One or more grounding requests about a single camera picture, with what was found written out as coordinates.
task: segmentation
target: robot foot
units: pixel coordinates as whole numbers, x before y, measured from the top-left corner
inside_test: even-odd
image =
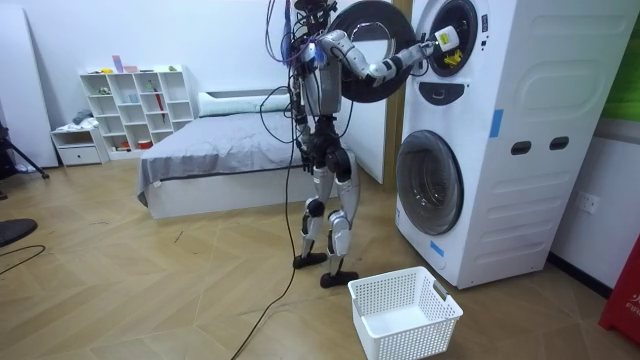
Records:
[[[358,273],[355,271],[338,271],[335,276],[330,273],[322,275],[320,278],[320,286],[328,289],[334,286],[344,286],[352,280],[358,280]]]
[[[322,264],[327,261],[327,254],[325,253],[309,253],[306,257],[296,256],[293,259],[293,268],[302,269],[311,265]]]

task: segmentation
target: wall outlet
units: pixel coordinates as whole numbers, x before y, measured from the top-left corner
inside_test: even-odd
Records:
[[[587,194],[582,191],[578,191],[578,195],[576,195],[576,207],[586,213],[595,214],[598,209],[598,203],[600,202],[600,198]]]

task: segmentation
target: humanoid robot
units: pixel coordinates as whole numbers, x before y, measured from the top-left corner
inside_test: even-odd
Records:
[[[296,0],[294,7],[300,15],[292,30],[294,39],[287,44],[288,54],[283,56],[287,58],[289,54],[296,54],[288,57],[291,111],[300,134],[296,145],[302,156],[303,169],[313,175],[316,196],[306,201],[302,218],[302,247],[300,255],[293,261],[293,267],[301,269],[328,259],[329,272],[321,277],[320,285],[329,288],[346,285],[358,278],[356,272],[342,270],[343,259],[351,244],[351,231],[360,198],[355,155],[342,147],[340,135],[334,127],[334,114],[340,111],[343,82],[350,78],[360,88],[374,92],[374,89],[395,79],[399,87],[415,64],[433,54],[455,49],[459,39],[456,30],[448,26],[423,41],[413,41],[413,45],[405,46],[389,58],[369,63],[352,40],[359,30],[371,30],[367,30],[367,27],[385,32],[384,24],[359,24],[351,31],[350,37],[347,32],[330,27],[331,13],[337,10],[335,1]],[[296,33],[296,24],[303,25],[300,26],[302,34],[299,31]],[[308,124],[309,117],[315,123],[313,132]],[[341,206],[339,210],[326,214],[326,203],[334,181]],[[320,236],[326,215],[330,226],[327,252],[314,253],[313,246]]]

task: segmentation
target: robot leg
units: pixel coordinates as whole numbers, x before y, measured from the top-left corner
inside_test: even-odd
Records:
[[[307,199],[306,210],[302,217],[302,249],[300,255],[293,259],[293,267],[302,269],[307,266],[323,263],[327,260],[325,253],[312,253],[313,244],[322,231],[325,204],[331,195],[333,173],[325,166],[313,168],[313,183],[316,196]]]
[[[338,285],[346,285],[351,280],[358,278],[358,273],[342,271],[344,257],[351,244],[351,229],[358,210],[360,201],[360,179],[355,155],[348,150],[339,149],[332,154],[334,162],[330,168],[335,169],[336,185],[340,196],[340,210],[329,215],[329,272],[322,275],[320,286],[330,288]]]

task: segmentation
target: green wall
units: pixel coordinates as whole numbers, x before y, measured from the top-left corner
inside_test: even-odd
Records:
[[[602,117],[640,122],[640,22],[631,33]]]

